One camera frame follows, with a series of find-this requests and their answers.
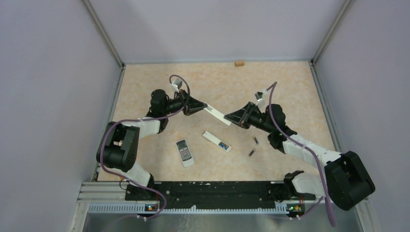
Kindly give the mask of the white grey remote control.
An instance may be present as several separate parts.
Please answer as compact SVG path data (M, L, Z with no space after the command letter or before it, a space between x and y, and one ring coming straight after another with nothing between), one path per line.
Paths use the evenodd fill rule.
M184 167L192 166L195 163L186 140L177 141L176 148Z

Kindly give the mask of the blue AAA battery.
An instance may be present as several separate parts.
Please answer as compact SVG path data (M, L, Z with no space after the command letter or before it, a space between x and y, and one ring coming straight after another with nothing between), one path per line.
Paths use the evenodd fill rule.
M220 142L220 143L219 143L219 146L220 146L222 149L226 150L226 151L228 151L228 150L230 149L230 146L227 145L227 144L225 144L225 143L223 143L223 142Z

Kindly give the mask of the slim white remote control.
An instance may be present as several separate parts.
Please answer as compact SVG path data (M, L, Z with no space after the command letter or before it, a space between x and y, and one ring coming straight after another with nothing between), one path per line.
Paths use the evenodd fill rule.
M215 145L217 145L218 147L220 147L219 146L219 143L220 142L223 142L223 143L225 143L224 141L222 141L221 139L219 139L218 137L216 137L215 135L213 135L213 134L211 134L210 132L208 132L208 131L204 131L204 133L202 134L202 136L205 138L205 139L207 139L209 142L211 142L211 143L213 143L213 144L215 144Z

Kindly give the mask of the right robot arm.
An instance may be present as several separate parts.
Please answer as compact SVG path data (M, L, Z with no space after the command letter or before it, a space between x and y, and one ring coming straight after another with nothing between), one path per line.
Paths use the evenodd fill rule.
M267 132L275 150L301 159L319 171L318 175L303 171L287 174L283 192L289 199L297 199L302 193L313 194L348 211L376 190L357 153L332 151L303 138L287 126L279 104L270 104L261 112L256 104L249 102L224 118L243 129L254 126Z

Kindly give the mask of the white remote battery cover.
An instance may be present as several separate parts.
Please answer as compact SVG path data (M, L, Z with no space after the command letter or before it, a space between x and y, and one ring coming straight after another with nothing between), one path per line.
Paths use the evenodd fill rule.
M231 121L226 120L224 118L224 114L221 113L220 111L218 111L216 108L214 108L213 106L207 104L207 107L204 108L204 110L208 113L210 113L213 117L215 117L216 119L218 119L219 121L223 122L224 124L226 124L227 126L231 125Z

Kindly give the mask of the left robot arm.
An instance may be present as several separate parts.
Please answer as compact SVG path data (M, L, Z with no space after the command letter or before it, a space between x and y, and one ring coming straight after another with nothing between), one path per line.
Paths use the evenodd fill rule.
M150 108L141 119L127 119L107 124L96 160L101 168L137 186L137 194L144 200L151 199L155 187L150 183L152 175L137 163L137 148L141 139L163 132L169 118L182 112L195 114L208 105L180 90L170 98L163 89L151 93Z

